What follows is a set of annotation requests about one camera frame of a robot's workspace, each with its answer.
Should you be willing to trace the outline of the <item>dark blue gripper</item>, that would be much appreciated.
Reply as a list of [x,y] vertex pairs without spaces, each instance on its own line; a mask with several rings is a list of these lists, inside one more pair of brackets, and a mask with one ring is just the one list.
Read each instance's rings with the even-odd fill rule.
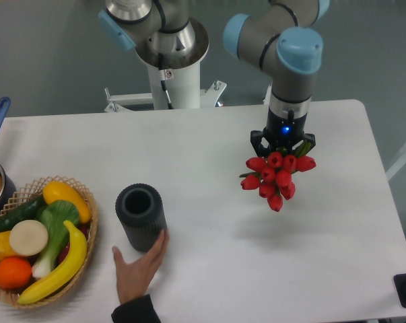
[[[306,114],[300,118],[294,118],[293,112],[288,112],[287,117],[283,118],[269,110],[264,130],[250,132],[250,143],[256,155],[267,157],[269,150],[275,151],[278,148],[292,151],[300,141],[302,142],[293,150],[293,155],[295,157],[307,155],[315,147],[316,137],[314,134],[304,134],[306,118]],[[264,138],[268,142],[269,148],[262,144]]]

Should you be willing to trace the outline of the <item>black sleeved forearm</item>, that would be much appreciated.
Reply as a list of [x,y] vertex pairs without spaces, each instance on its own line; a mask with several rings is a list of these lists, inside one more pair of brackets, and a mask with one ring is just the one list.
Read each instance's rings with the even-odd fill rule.
[[125,302],[111,313],[115,323],[160,323],[161,320],[153,306],[151,295],[144,295]]

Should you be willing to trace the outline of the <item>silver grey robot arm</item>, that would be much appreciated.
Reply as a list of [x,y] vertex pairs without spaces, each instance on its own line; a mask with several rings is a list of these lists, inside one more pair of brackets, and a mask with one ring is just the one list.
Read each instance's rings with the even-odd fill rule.
[[[250,134],[258,156],[301,157],[315,146],[304,131],[323,53],[312,25],[328,7],[328,1],[272,1],[260,18],[238,14],[224,28],[225,49],[271,78],[267,124]],[[98,21],[117,46],[135,50],[146,64],[155,109],[202,105],[200,63],[209,38],[188,1],[107,1]]]

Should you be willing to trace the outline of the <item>bare human hand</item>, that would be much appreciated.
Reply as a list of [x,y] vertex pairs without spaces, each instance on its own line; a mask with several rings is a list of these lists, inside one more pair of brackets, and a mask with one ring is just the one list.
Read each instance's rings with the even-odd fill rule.
[[169,241],[168,230],[162,229],[149,251],[132,263],[125,262],[117,246],[112,247],[116,268],[116,291],[121,305],[145,295],[152,279],[162,265]]

